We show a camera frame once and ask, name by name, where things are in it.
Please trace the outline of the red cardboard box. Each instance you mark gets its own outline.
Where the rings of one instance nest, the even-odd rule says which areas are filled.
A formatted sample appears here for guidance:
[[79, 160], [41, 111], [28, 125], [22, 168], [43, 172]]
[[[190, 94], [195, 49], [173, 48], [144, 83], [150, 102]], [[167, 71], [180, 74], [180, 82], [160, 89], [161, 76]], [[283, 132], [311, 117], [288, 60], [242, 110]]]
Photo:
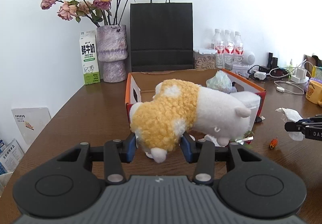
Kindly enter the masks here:
[[131, 72], [128, 74], [126, 84], [125, 105], [127, 114], [136, 103], [151, 102], [154, 95], [165, 91], [162, 86], [160, 90], [156, 87], [165, 82], [165, 87], [176, 85], [182, 89], [188, 99], [196, 103], [197, 91], [200, 87], [206, 87], [206, 81], [214, 77], [217, 73], [213, 70], [176, 70], [176, 71], [156, 71], [156, 72]]

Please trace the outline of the plastic bag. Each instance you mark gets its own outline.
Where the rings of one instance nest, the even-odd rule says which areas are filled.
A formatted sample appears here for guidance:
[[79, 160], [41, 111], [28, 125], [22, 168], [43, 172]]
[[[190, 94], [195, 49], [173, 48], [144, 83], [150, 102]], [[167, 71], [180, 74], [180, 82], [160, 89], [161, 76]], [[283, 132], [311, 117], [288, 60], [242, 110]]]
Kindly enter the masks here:
[[216, 74], [206, 81], [206, 86], [213, 90], [218, 90], [227, 94], [230, 94], [232, 91], [232, 82], [228, 75], [219, 70]]

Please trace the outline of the purple ceramic vase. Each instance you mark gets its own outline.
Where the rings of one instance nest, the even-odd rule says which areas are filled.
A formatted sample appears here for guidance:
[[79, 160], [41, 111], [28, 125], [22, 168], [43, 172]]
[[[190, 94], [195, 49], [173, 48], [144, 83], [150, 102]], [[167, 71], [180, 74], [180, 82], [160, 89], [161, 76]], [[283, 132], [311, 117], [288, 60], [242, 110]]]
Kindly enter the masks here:
[[128, 58], [126, 25], [105, 25], [97, 28], [98, 60], [103, 65], [103, 81], [118, 83], [126, 79]]

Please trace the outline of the white floral tin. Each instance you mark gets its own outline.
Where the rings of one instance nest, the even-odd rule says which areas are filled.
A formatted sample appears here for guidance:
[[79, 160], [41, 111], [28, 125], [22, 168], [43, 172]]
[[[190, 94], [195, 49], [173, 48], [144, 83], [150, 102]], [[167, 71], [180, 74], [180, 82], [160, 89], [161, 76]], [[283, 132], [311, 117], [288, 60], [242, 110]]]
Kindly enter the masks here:
[[249, 65], [244, 65], [244, 64], [234, 64], [232, 72], [242, 76], [242, 77], [249, 77], [248, 70], [251, 68]]

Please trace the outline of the white tissue sheet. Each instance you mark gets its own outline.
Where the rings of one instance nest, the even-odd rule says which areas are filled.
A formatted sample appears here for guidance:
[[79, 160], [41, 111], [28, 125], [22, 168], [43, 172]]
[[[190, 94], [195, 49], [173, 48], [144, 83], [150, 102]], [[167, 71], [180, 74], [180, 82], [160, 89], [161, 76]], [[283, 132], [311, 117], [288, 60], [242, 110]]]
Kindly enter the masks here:
[[[280, 112], [282, 114], [283, 122], [297, 122], [302, 119], [302, 116], [300, 116], [298, 111], [294, 109], [278, 108], [276, 109], [276, 112]], [[304, 139], [304, 134], [301, 132], [289, 132], [288, 135], [293, 141], [303, 141]]]

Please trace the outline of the water bottle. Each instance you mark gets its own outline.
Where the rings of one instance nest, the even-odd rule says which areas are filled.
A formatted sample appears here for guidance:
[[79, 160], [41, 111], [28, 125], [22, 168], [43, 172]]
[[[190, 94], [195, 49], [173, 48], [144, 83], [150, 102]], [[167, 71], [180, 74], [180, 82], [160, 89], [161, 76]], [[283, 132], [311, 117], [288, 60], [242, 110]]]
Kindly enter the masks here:
[[222, 69], [224, 67], [224, 40], [221, 29], [215, 29], [213, 45], [216, 50], [216, 68]]
[[230, 30], [224, 32], [224, 68], [232, 70], [234, 63], [234, 38], [231, 36]]
[[244, 43], [239, 31], [235, 32], [234, 46], [234, 63], [241, 64], [244, 57]]

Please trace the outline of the red flower ornament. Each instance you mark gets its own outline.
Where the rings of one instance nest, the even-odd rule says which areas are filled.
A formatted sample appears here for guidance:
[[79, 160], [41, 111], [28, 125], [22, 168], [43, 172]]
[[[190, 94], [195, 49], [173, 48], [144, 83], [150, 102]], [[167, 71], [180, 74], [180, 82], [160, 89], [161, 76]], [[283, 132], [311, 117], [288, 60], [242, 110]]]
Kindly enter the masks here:
[[206, 141], [211, 141], [215, 144], [215, 146], [218, 147], [226, 147], [229, 143], [238, 143], [240, 145], [244, 144], [250, 144], [251, 141], [254, 139], [254, 132], [253, 131], [247, 131], [242, 137], [238, 137], [236, 139], [230, 139], [230, 140], [219, 140], [213, 136], [205, 135], [204, 139]]

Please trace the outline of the yellow white plush toy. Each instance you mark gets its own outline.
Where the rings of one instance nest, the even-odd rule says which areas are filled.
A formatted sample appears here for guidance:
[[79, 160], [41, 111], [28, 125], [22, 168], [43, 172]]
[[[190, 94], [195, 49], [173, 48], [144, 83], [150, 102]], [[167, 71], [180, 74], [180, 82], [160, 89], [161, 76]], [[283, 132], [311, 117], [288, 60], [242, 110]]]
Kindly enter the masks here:
[[156, 163], [166, 160], [182, 135], [198, 131], [221, 140], [243, 136], [249, 127], [251, 110], [234, 96], [200, 87], [196, 103], [176, 85], [156, 89], [165, 91], [154, 95], [151, 102], [139, 102], [130, 110], [130, 129], [144, 152], [151, 150]]

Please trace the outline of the water bottle middle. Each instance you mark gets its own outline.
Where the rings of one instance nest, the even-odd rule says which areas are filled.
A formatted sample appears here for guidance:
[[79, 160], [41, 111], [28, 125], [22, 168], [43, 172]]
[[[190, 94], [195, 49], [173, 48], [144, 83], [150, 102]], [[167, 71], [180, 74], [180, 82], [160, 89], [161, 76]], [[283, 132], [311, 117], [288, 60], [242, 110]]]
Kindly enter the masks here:
[[224, 32], [224, 68], [232, 70], [234, 63], [234, 38], [231, 36], [230, 30]]

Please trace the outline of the clear seed container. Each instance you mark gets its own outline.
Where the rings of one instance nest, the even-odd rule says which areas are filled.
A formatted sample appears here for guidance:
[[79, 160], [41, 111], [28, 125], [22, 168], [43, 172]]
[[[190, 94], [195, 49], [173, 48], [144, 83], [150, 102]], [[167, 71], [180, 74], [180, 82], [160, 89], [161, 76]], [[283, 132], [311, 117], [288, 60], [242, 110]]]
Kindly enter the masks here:
[[216, 53], [217, 51], [214, 49], [194, 48], [193, 49], [193, 58], [194, 58], [193, 67], [197, 70], [215, 69]]

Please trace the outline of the cotton swab box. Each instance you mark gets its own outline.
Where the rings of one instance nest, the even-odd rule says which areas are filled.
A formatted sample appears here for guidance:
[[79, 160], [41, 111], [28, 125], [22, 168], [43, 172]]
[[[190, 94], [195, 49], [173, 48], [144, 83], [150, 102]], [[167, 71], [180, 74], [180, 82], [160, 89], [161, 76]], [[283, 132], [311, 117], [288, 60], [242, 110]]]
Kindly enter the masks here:
[[250, 122], [248, 127], [248, 131], [251, 131], [260, 107], [260, 96], [249, 91], [233, 92], [230, 95], [234, 96], [251, 110]]

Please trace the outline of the small white lid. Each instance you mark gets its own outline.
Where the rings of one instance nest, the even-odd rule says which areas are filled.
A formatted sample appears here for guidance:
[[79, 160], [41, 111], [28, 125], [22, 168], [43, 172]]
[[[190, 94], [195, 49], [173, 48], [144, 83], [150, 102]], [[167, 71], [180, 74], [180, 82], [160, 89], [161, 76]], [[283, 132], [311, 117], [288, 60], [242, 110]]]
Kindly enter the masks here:
[[153, 159], [153, 160], [154, 160], [154, 157], [153, 157], [153, 155], [152, 155], [152, 151], [151, 151], [151, 150], [146, 151], [146, 152], [145, 152], [145, 154], [146, 154], [146, 156], [147, 156], [148, 158], [150, 158], [150, 159]]

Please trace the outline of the water bottle left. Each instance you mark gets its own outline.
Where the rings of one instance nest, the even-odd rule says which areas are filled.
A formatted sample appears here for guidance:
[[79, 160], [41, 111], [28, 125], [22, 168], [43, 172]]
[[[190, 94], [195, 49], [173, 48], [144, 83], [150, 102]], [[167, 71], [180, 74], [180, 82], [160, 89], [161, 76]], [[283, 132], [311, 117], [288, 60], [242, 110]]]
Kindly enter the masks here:
[[224, 67], [224, 40], [221, 29], [215, 29], [213, 45], [216, 50], [216, 68], [222, 69]]

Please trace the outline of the water bottle right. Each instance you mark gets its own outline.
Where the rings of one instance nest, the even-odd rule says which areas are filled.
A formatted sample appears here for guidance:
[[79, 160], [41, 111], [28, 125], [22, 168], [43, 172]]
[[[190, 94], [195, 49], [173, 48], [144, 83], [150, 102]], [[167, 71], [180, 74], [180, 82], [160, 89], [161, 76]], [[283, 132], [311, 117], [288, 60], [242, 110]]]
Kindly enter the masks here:
[[239, 31], [235, 32], [234, 46], [234, 63], [241, 64], [244, 57], [244, 43]]

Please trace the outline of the white leaflet by wall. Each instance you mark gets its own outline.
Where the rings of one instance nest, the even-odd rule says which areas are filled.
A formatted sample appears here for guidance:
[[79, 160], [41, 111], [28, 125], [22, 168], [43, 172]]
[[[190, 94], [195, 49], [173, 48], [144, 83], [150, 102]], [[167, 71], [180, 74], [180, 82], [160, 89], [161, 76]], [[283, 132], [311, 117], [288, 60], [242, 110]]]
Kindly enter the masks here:
[[47, 107], [13, 108], [11, 111], [27, 145], [31, 145], [35, 141], [51, 120]]

